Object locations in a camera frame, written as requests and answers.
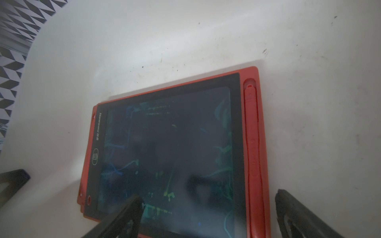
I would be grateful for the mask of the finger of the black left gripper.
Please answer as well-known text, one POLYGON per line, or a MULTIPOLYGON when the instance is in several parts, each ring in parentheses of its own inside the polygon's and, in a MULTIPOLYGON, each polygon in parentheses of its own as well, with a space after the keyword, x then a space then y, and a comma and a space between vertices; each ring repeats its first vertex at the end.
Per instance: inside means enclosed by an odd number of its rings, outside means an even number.
POLYGON ((24 169, 1 173, 1 208, 30 180, 24 169))

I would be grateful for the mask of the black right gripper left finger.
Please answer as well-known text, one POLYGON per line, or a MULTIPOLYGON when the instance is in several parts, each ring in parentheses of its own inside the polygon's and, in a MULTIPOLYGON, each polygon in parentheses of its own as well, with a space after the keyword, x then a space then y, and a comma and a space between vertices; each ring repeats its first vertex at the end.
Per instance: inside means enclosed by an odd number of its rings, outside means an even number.
POLYGON ((130 197, 118 210, 107 215, 83 238, 137 238, 143 215, 143 200, 130 197))

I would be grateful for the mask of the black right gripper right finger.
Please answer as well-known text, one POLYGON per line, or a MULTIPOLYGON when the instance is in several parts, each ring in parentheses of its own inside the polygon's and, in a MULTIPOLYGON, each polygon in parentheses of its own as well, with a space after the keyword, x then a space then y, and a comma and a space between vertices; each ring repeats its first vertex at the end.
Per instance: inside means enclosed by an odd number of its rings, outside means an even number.
POLYGON ((275 196, 277 221, 283 238, 341 238, 338 232, 284 189, 275 196))

